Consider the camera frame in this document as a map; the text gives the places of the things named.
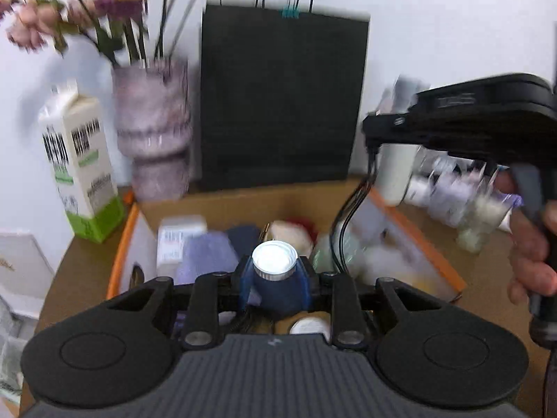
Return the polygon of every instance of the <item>logo on device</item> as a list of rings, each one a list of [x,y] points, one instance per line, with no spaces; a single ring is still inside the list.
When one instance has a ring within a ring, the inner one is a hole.
[[[472,92],[463,92],[457,96],[439,97],[437,108],[456,107],[457,105],[472,105],[476,102],[476,97]]]

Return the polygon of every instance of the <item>purple pouch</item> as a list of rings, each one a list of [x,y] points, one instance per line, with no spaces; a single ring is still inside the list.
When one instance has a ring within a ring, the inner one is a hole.
[[[238,256],[226,234],[209,231],[186,240],[174,283],[191,284],[205,273],[233,272],[237,265]]]

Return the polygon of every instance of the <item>table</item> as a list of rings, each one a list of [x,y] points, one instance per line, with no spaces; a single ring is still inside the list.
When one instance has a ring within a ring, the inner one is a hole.
[[[540,417],[548,351],[536,346],[528,336],[530,315],[526,305],[515,307],[506,296],[506,284],[511,277],[507,260],[512,245],[509,235],[495,232],[483,251],[475,256],[458,248],[455,230],[430,219],[423,209],[401,204],[399,210],[422,230],[468,283],[458,305],[505,327],[523,341],[530,356],[530,367],[516,405],[529,416]],[[122,231],[123,225],[102,245],[80,238],[72,241],[46,297],[37,331],[104,300]],[[27,410],[32,404],[33,398],[25,387],[21,410]]]

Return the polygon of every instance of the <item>milk carton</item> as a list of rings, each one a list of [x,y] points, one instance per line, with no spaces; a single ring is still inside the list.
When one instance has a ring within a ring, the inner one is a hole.
[[[55,90],[39,114],[42,139],[73,231],[102,242],[124,218],[112,177],[97,99],[69,82]]]

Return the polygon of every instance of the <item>hand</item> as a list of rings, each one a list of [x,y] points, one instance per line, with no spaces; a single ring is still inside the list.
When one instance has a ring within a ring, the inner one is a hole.
[[[509,173],[501,173],[495,185],[503,193],[516,193],[516,185]],[[543,221],[548,229],[557,233],[557,201],[548,202]],[[545,236],[520,209],[512,211],[510,227],[515,244],[509,255],[514,273],[507,287],[511,302],[517,305],[526,301],[527,291],[545,296],[556,294],[557,272],[544,262],[549,253]]]

